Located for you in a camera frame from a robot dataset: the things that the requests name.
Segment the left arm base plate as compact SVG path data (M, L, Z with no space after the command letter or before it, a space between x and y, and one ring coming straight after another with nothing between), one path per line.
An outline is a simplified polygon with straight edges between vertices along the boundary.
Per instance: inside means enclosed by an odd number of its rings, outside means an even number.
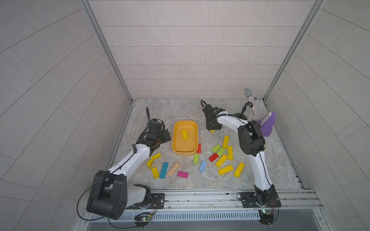
M165 194L164 193L153 193L151 195L150 201L148 205L139 206L139 204L134 204L127 209L163 209L164 208L164 201L165 201Z

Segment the yellow block small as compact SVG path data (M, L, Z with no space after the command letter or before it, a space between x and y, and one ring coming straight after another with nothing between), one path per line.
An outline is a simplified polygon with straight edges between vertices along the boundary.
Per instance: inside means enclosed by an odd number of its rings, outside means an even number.
M147 161L146 164L147 164L149 169L152 169L153 161L154 161L153 159L150 159L149 161Z

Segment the yellow block diagonal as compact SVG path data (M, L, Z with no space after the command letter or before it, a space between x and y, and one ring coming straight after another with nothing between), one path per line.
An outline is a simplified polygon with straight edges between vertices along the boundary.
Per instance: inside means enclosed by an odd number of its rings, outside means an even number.
M216 166L218 167L218 168L220 168L224 163L225 163L225 161L228 159L228 156L227 155L223 155L223 156L221 156L220 157L220 159L216 162Z

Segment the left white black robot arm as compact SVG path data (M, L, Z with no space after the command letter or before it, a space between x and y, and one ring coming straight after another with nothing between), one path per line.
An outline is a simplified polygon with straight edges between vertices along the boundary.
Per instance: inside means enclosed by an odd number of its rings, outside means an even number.
M87 211L117 220L132 205L149 206L150 187L142 184L128 187L128 180L162 143L170 140L170 133L162 120L149 120L131 152L109 170L96 173L87 201Z

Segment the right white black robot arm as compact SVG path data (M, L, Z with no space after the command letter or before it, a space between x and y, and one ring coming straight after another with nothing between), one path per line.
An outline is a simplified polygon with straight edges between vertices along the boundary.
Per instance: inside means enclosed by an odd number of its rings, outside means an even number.
M230 114L226 110L213 107L201 100L202 111L205 114L206 129L220 130L226 126L238 134L240 148L249 156L254 173L256 190L268 191L273 187L268 174L265 159L265 138L260 125L255 120L248 120L242 113Z

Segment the yellow plastic tray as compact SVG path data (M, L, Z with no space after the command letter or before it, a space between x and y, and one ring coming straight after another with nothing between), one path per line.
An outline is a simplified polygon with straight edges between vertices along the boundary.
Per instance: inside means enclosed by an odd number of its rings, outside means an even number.
M174 124L172 149L180 156L191 156L198 149L198 125L192 120L180 120Z

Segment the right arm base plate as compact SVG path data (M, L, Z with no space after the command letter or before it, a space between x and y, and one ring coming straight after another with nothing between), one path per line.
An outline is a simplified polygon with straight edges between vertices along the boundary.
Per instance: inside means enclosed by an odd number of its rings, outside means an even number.
M280 208L281 202L276 192L241 192L237 198L244 208Z

